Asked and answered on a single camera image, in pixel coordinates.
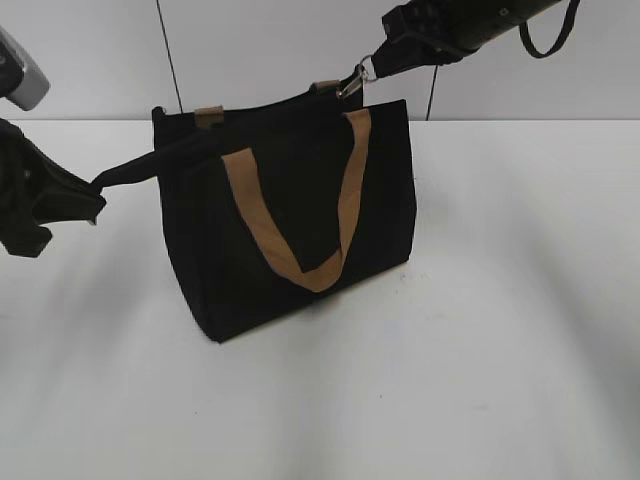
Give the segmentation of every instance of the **strap loop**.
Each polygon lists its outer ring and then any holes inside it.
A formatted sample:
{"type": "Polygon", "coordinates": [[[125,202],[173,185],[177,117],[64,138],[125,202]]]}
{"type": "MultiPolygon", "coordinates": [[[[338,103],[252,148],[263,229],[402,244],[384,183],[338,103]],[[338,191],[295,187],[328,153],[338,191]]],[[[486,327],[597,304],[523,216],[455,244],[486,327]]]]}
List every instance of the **strap loop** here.
{"type": "Polygon", "coordinates": [[[562,30],[560,31],[560,35],[556,40],[556,43],[551,47],[547,53],[542,53],[538,51],[538,49],[533,44],[531,40],[531,34],[529,33],[529,24],[524,22],[520,25],[520,38],[522,39],[522,43],[524,44],[524,48],[527,49],[527,52],[538,59],[547,58],[560,51],[564,44],[566,43],[571,31],[576,22],[576,14],[578,13],[578,7],[580,6],[580,0],[571,0],[569,6],[567,7],[567,13],[564,17],[564,23],[562,25],[562,30]]]}

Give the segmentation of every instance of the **black strap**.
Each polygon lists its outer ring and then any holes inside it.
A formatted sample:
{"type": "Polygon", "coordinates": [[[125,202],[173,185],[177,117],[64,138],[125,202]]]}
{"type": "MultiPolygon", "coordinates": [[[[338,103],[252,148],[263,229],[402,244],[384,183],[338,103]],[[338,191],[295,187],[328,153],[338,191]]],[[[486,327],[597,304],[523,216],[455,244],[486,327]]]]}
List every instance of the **black strap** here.
{"type": "Polygon", "coordinates": [[[177,168],[188,168],[219,155],[219,142],[210,130],[197,132],[155,152],[105,170],[91,182],[98,191],[104,187],[140,183],[177,168]]]}
{"type": "Polygon", "coordinates": [[[573,30],[573,26],[576,22],[576,14],[578,13],[578,6],[580,6],[580,0],[571,0],[569,6],[567,7],[567,14],[564,17],[564,23],[562,25],[562,30],[560,31],[560,35],[556,40],[556,43],[551,47],[547,53],[541,53],[533,44],[531,40],[531,34],[529,33],[529,24],[524,22],[520,25],[520,38],[522,39],[522,43],[524,44],[524,48],[527,49],[527,52],[534,58],[547,58],[557,53],[564,44],[566,43],[571,31],[573,30]]]}

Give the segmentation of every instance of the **tan handle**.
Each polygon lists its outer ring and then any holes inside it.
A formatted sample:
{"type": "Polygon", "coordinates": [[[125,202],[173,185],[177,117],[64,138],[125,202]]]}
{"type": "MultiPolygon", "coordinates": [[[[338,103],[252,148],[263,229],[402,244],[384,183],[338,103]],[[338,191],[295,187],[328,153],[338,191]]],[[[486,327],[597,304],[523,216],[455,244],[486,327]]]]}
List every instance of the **tan handle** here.
{"type": "Polygon", "coordinates": [[[302,271],[291,247],[269,213],[260,187],[258,166],[251,149],[222,157],[240,215],[271,269],[281,277],[316,293],[332,287],[342,275],[360,216],[362,182],[371,134],[371,115],[369,110],[363,109],[346,113],[345,116],[353,128],[354,147],[344,171],[338,199],[340,247],[315,270],[306,273],[302,271]]]}

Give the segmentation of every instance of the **black fabric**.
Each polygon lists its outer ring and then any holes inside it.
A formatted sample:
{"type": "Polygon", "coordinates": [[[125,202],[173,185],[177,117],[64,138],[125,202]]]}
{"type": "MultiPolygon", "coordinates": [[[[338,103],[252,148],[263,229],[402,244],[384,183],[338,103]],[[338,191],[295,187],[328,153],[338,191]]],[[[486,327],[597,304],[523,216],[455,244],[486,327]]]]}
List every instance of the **black fabric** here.
{"type": "Polygon", "coordinates": [[[551,55],[559,52],[560,49],[564,47],[564,44],[567,42],[567,39],[569,38],[569,35],[571,35],[571,32],[573,31],[573,27],[575,26],[575,23],[576,23],[576,14],[578,13],[579,6],[580,6],[580,0],[570,1],[569,6],[567,7],[567,13],[564,17],[564,23],[562,24],[562,30],[560,31],[560,35],[558,36],[558,39],[556,40],[553,47],[551,47],[551,49],[546,53],[542,53],[538,51],[538,49],[533,44],[533,41],[531,40],[531,34],[529,32],[529,24],[527,22],[522,23],[520,25],[520,39],[522,40],[524,47],[527,49],[527,52],[529,52],[529,55],[531,55],[534,58],[542,59],[542,58],[550,57],[551,55]]]}
{"type": "Polygon", "coordinates": [[[416,201],[404,101],[369,108],[360,218],[342,276],[329,290],[312,293],[274,273],[234,201],[221,156],[250,147],[278,228],[301,268],[317,268],[337,249],[337,202],[354,145],[343,113],[358,107],[343,103],[334,91],[225,111],[224,124],[206,131],[210,140],[203,143],[197,143],[205,137],[193,114],[154,110],[156,152],[96,180],[102,187],[142,178],[157,160],[171,263],[196,321],[211,339],[228,340],[408,259],[416,201]],[[194,143],[179,152],[184,142],[194,143]]]}

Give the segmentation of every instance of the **brown leather tab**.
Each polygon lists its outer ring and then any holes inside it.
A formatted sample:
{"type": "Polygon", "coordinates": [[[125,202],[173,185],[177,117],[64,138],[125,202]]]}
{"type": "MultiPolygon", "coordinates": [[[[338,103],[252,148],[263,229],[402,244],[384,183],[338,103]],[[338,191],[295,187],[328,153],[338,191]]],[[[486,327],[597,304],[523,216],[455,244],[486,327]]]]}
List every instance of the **brown leather tab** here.
{"type": "Polygon", "coordinates": [[[194,114],[196,127],[203,130],[211,128],[211,125],[224,123],[224,108],[222,106],[198,108],[194,114]]]}
{"type": "Polygon", "coordinates": [[[340,87],[340,80],[325,80],[323,82],[315,82],[311,84],[311,91],[323,93],[327,90],[335,90],[340,87]]]}

